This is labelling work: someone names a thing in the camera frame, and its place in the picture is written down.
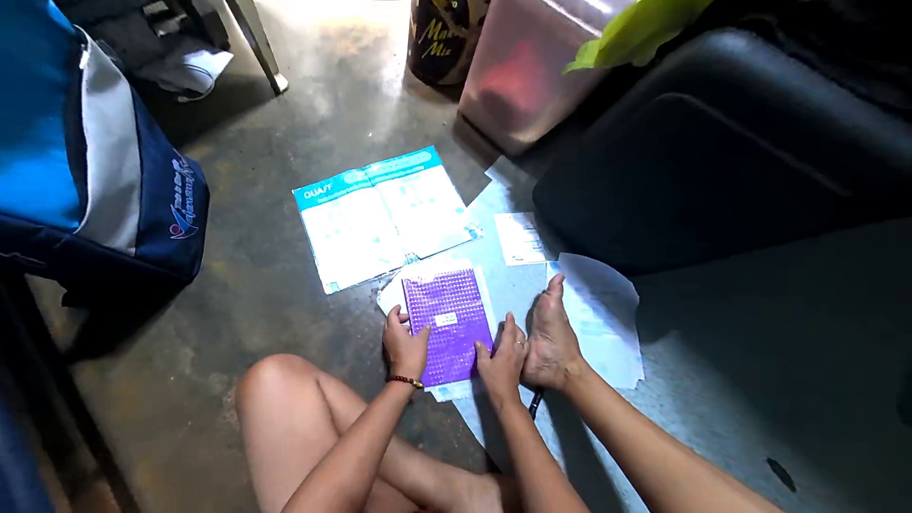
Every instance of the navy blue bag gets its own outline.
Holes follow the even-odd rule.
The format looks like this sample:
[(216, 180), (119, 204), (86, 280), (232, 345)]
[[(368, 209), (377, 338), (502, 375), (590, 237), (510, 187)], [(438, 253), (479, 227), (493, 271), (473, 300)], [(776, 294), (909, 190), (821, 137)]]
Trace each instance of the navy blue bag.
[(189, 284), (209, 207), (200, 166), (52, 2), (0, 9), (0, 270), (84, 298)]

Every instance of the metal chair leg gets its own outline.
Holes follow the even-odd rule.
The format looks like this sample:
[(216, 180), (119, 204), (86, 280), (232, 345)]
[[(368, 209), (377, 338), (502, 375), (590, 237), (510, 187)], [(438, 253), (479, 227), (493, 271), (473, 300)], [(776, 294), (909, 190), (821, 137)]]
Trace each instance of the metal chair leg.
[(269, 39), (266, 38), (266, 32), (263, 30), (263, 23), (260, 21), (260, 15), (256, 12), (254, 0), (225, 0), (234, 19), (244, 32), (244, 37), (250, 48), (253, 49), (256, 60), (260, 62), (266, 78), (269, 79), (269, 85), (273, 87), (276, 96), (288, 90), (288, 80), (279, 72), (279, 66), (275, 62), (273, 49), (269, 46)]

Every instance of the instruction manual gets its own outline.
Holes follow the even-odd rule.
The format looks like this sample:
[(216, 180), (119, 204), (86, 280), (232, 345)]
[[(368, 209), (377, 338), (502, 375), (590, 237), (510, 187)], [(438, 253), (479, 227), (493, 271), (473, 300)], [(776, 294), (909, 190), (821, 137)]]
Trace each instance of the instruction manual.
[(433, 146), (292, 193), (327, 294), (481, 236)]

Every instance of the receipt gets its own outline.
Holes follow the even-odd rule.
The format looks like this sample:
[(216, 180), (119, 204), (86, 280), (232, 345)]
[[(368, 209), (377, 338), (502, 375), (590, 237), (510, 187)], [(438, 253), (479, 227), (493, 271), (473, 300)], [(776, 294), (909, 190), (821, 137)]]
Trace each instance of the receipt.
[(547, 261), (542, 238), (535, 229), (533, 213), (496, 214), (494, 223), (497, 225), (497, 236), (501, 240), (506, 265), (524, 266)]

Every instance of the plastic bag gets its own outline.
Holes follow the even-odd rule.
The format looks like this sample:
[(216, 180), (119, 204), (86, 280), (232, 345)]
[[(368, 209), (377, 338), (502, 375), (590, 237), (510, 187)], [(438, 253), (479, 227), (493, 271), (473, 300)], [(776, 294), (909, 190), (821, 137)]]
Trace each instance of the plastic bag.
[(612, 18), (599, 39), (586, 41), (564, 67), (613, 68), (626, 63), (646, 66), (658, 47), (692, 24), (712, 0), (639, 0)]

